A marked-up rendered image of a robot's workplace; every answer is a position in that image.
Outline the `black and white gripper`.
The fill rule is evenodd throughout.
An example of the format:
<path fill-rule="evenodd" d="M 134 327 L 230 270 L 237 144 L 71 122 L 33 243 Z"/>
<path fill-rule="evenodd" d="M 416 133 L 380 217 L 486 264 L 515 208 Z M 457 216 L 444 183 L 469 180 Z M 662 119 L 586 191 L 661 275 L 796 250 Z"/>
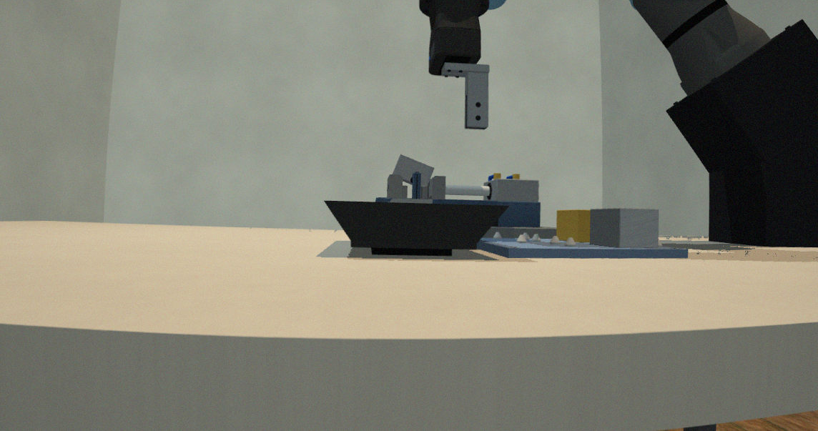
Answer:
<path fill-rule="evenodd" d="M 465 129 L 488 127 L 488 73 L 481 59 L 481 23 L 489 0 L 419 0 L 430 17 L 428 73 L 465 77 Z M 481 11 L 481 12 L 479 12 Z"/>

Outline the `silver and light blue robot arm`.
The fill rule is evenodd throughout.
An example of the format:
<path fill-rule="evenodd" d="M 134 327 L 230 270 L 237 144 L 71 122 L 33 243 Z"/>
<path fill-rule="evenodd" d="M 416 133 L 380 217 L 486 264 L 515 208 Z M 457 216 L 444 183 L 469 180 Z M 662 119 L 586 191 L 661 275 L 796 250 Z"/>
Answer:
<path fill-rule="evenodd" d="M 767 44 L 725 0 L 629 0 L 674 60 L 687 96 Z"/>

